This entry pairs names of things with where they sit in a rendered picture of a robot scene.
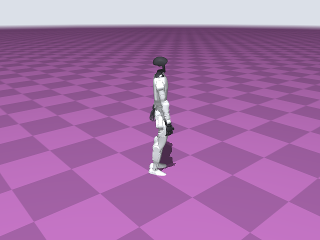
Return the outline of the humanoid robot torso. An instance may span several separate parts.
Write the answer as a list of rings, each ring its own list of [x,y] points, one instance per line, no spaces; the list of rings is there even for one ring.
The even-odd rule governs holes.
[[[155,120],[157,120],[158,117],[162,116],[162,119],[164,120],[164,113],[162,111],[163,107],[161,106],[159,94],[158,94],[158,91],[156,89],[156,84],[157,84],[157,81],[162,81],[164,83],[165,96],[166,96],[165,100],[167,100],[169,85],[168,85],[167,77],[166,77],[166,75],[164,73],[162,73],[164,75],[164,77],[162,77],[162,75],[159,75],[158,78],[154,78],[155,74],[153,76],[153,95],[154,95],[154,104],[156,105],[156,108],[155,108],[155,111],[154,111],[154,118],[155,118]]]

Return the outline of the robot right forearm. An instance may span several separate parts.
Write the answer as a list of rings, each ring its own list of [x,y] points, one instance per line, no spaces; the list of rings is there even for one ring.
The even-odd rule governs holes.
[[[169,103],[168,102],[163,103],[163,106],[162,106],[162,112],[164,115],[163,118],[164,118],[164,122],[165,121],[167,122],[167,125],[171,123],[169,110],[170,110]]]

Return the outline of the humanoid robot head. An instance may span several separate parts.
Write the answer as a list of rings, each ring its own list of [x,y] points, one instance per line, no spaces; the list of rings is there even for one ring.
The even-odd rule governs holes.
[[[154,78],[158,78],[160,75],[164,77],[163,73],[166,72],[165,65],[167,64],[168,60],[165,57],[158,56],[153,60],[153,65],[155,66],[162,66],[162,69],[158,69],[157,73],[154,75]]]

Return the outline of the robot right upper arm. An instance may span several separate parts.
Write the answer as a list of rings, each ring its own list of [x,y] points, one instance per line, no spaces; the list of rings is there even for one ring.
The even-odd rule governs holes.
[[[163,81],[162,80],[157,81],[155,86],[156,86],[156,90],[158,92],[161,106],[163,106],[164,103],[169,103],[168,100],[165,100],[166,94],[165,94],[165,85],[164,85]],[[170,106],[170,104],[169,104],[169,106]]]

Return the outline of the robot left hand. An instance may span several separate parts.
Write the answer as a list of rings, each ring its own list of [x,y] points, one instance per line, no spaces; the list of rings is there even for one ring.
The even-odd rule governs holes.
[[[155,104],[153,104],[153,107],[152,107],[153,110],[151,111],[150,117],[149,117],[149,119],[152,121],[155,121],[154,120],[154,117],[155,117],[155,108],[154,107],[155,107]]]

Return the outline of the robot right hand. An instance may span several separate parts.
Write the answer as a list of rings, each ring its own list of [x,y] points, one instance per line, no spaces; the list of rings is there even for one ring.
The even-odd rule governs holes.
[[[167,125],[167,122],[165,121],[165,125],[166,125],[166,135],[165,136],[169,136],[169,135],[173,134],[174,127],[171,124],[172,123]]]

